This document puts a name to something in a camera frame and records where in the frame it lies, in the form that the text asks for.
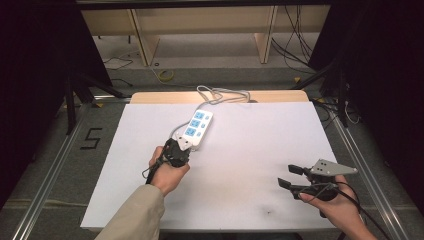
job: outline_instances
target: power strip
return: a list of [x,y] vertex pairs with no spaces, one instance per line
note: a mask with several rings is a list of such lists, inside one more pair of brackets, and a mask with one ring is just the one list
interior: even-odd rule
[[212,121],[213,113],[196,110],[182,136],[178,136],[178,145],[182,151],[189,148],[197,150]]

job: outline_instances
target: hand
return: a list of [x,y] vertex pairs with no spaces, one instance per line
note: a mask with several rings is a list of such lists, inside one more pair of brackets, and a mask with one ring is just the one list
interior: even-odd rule
[[[344,176],[336,176],[336,182],[341,182],[338,184],[341,191],[355,199],[352,189],[343,184],[347,183]],[[299,195],[304,202],[321,210],[334,226],[342,230],[351,239],[376,239],[362,222],[355,204],[341,194],[328,202],[321,201],[306,193]]]
[[[152,159],[149,161],[150,167],[156,163],[156,159],[160,156],[162,149],[163,147],[156,147]],[[165,197],[169,192],[177,188],[181,179],[188,170],[190,170],[188,163],[180,168],[174,168],[171,165],[164,163],[156,171],[150,184],[159,188]]]

